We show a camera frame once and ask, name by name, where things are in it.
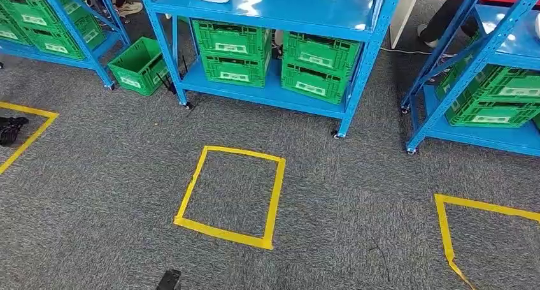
yellow floor tape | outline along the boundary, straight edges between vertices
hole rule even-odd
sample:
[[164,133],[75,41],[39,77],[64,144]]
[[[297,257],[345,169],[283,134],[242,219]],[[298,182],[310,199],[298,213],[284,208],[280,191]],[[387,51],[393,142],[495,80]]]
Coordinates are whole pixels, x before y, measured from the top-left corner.
[[[275,161],[278,164],[277,170],[276,170],[276,178],[274,180],[274,187],[272,189],[272,196],[270,198],[268,214],[266,217],[266,226],[264,228],[264,235],[262,238],[239,234],[239,233],[227,231],[224,229],[214,228],[212,226],[201,224],[199,222],[186,219],[183,217],[184,212],[187,208],[187,204],[189,202],[189,197],[191,196],[193,188],[195,187],[195,183],[197,182],[197,178],[199,177],[199,174],[201,170],[203,169],[204,160],[206,159],[206,155],[208,154],[208,151],[218,151],[218,152],[226,152],[226,153],[259,157],[259,158]],[[201,158],[199,158],[199,162],[197,163],[197,168],[195,169],[193,178],[187,187],[186,193],[184,195],[184,199],[182,200],[180,208],[178,209],[178,213],[176,214],[176,217],[174,217],[174,224],[178,226],[183,226],[188,229],[192,229],[194,231],[198,231],[208,236],[214,236],[214,237],[221,238],[224,240],[229,240],[229,241],[233,241],[237,243],[252,245],[254,247],[260,247],[262,249],[271,250],[273,249],[272,237],[274,234],[274,225],[276,222],[276,215],[278,212],[278,203],[280,201],[281,185],[283,184],[284,172],[285,172],[285,159],[284,158],[276,157],[276,156],[272,156],[268,154],[263,154],[263,153],[258,153],[258,152],[253,152],[249,150],[205,145],[201,153]]]
[[454,263],[454,250],[452,247],[452,240],[450,236],[450,228],[448,227],[448,218],[446,216],[446,210],[444,209],[444,204],[454,204],[454,205],[460,205],[465,207],[471,207],[481,210],[488,210],[490,212],[498,212],[500,214],[505,215],[515,215],[531,220],[535,220],[538,223],[540,223],[540,213],[536,212],[528,212],[526,210],[520,210],[515,209],[511,207],[504,207],[500,205],[494,205],[479,201],[473,201],[470,199],[462,199],[462,198],[456,198],[453,196],[445,196],[444,194],[435,194],[435,204],[437,206],[437,213],[439,215],[439,225],[441,227],[441,235],[443,237],[443,248],[444,248],[444,255],[446,256],[446,260],[448,260],[448,264],[450,265],[450,268],[454,270],[454,272],[461,277],[463,281],[471,287],[472,290],[476,290],[471,282],[467,280],[463,272],[457,267],[457,265]]
[[0,102],[0,108],[7,108],[7,109],[10,109],[10,110],[16,110],[16,111],[19,111],[19,112],[22,112],[22,113],[33,113],[35,115],[39,115],[39,116],[43,116],[43,117],[47,118],[45,123],[43,123],[34,132],[34,134],[32,134],[32,136],[28,137],[28,139],[26,139],[26,141],[23,144],[21,144],[21,146],[19,146],[19,148],[17,148],[15,153],[13,153],[13,155],[11,155],[8,158],[7,161],[5,161],[2,165],[0,165],[0,174],[2,174],[2,173],[4,173],[4,171],[6,171],[6,169],[9,166],[11,166],[11,164],[13,164],[13,162],[22,154],[22,152],[24,152],[24,150],[26,150],[26,148],[28,148],[32,142],[36,141],[36,139],[38,139],[38,137],[47,129],[47,127],[51,125],[51,123],[54,121],[54,119],[56,119],[56,117],[58,117],[58,113],[48,112],[46,110],[39,110],[37,108],[31,108],[31,107],[26,107],[26,106],[22,106],[22,105],[11,104],[11,103],[7,103],[7,102]]

stacked crates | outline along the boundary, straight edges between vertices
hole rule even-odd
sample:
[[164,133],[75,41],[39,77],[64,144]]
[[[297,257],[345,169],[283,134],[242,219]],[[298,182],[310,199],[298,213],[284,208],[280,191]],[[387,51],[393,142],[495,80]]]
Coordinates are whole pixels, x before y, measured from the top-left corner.
[[[59,2],[90,48],[95,48],[105,40],[92,14],[72,0]],[[0,4],[40,51],[73,59],[85,57],[47,0],[0,0]]]
[[210,81],[264,87],[272,51],[271,30],[193,20],[202,65]]
[[[443,99],[470,57],[436,87]],[[453,126],[520,127],[540,113],[540,72],[487,65],[446,111]]]
[[343,100],[359,49],[356,41],[286,31],[281,86],[338,104]]

shelf tier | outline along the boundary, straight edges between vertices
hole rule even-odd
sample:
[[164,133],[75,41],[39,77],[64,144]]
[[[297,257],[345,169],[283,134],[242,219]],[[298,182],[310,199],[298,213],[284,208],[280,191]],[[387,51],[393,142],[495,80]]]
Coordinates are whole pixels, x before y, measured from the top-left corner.
[[[115,32],[105,32],[105,40],[98,45],[92,53],[96,58],[99,58],[107,51],[109,51],[113,45],[120,39],[120,35]],[[39,61],[54,62],[57,64],[64,64],[68,66],[75,66],[86,69],[95,69],[94,66],[86,59],[70,59],[55,54],[48,54],[39,51],[34,46],[19,45],[18,43],[12,43],[10,41],[0,40],[0,54],[10,54],[19,57],[26,57],[29,59],[37,59]]]
[[367,41],[373,0],[154,0],[158,13]]
[[281,88],[281,62],[271,60],[264,88],[248,87],[227,83],[211,82],[206,79],[203,64],[198,58],[191,65],[181,87],[188,91],[203,92],[215,96],[239,99],[259,104],[288,108],[300,112],[314,113],[326,117],[342,119],[345,103],[334,105]]
[[[476,12],[477,20],[488,34],[504,18],[508,8],[477,4]],[[490,64],[540,70],[540,38],[535,31],[538,13],[529,11],[520,19],[506,41],[489,59]]]
[[[439,106],[435,87],[423,87],[426,114],[430,115]],[[532,121],[520,128],[492,128],[451,126],[442,116],[428,130],[428,137],[478,145],[533,156],[540,156],[540,131]]]

shoe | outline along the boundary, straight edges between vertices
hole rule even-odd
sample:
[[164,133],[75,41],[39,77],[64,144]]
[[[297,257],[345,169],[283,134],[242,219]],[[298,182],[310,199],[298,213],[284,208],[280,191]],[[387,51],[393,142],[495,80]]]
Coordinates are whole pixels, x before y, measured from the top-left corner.
[[[418,37],[420,37],[420,34],[422,33],[423,30],[425,30],[425,28],[427,27],[427,24],[420,24],[417,28],[416,28],[416,33],[418,34]],[[434,40],[434,41],[424,41],[424,44],[427,45],[428,47],[430,48],[435,48],[437,46],[437,44],[439,43],[439,40]]]
[[143,4],[140,2],[131,2],[126,0],[120,7],[115,5],[115,9],[120,17],[137,14],[143,10]]

shelf caster wheel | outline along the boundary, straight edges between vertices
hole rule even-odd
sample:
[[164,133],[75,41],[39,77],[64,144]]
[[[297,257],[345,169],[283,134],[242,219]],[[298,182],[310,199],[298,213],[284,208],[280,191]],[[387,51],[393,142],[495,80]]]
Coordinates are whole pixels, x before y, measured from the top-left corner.
[[331,134],[332,134],[332,137],[334,137],[334,139],[342,139],[342,138],[345,138],[345,136],[340,136],[340,135],[338,135],[337,129],[333,130],[333,131],[331,132]]

